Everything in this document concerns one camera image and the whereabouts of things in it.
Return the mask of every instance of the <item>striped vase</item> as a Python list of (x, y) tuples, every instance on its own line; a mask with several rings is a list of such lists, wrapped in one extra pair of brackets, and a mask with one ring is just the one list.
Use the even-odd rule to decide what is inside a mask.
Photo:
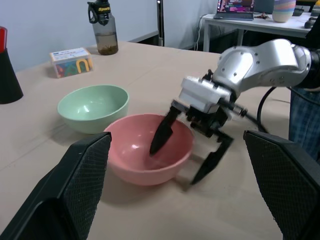
[(272, 18), (277, 23), (287, 22), (294, 14), (296, 0), (275, 0)]

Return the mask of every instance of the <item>desk leg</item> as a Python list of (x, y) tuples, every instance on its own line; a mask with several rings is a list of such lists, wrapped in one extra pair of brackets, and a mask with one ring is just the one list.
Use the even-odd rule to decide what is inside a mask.
[(203, 51), (209, 52), (210, 49), (211, 28), (206, 20), (204, 20), (204, 37), (203, 37)]
[(242, 46), (242, 43), (244, 41), (244, 34), (245, 34), (245, 30), (243, 30), (243, 29), (239, 29), (238, 30), (238, 43), (237, 43), (237, 46)]

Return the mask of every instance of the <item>green bowl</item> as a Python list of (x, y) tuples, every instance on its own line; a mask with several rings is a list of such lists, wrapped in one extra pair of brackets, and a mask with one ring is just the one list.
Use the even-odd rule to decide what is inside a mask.
[(127, 115), (128, 102), (129, 94), (123, 88), (96, 85), (71, 92), (59, 102), (57, 110), (70, 128), (97, 134)]

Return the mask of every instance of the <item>wall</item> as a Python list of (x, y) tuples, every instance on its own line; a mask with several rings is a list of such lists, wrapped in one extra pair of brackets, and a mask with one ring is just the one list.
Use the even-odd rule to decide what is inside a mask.
[[(156, 32), (156, 0), (109, 0), (118, 39)], [(0, 0), (0, 26), (16, 71), (49, 61), (49, 53), (95, 44), (87, 0)]]
[[(215, 14), (217, 6), (218, 0), (164, 0), (165, 46), (178, 49), (192, 48), (200, 17), (204, 14)], [(222, 34), (230, 31), (233, 31), (233, 29), (221, 27)], [(218, 27), (213, 26), (211, 30), (212, 38), (219, 35)]]

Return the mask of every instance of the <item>water bottle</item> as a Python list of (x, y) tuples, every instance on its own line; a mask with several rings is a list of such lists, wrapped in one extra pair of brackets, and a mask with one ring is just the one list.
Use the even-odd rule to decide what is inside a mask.
[(116, 54), (119, 50), (116, 20), (111, 14), (108, 0), (88, 2), (89, 21), (93, 25), (98, 52), (101, 55)]

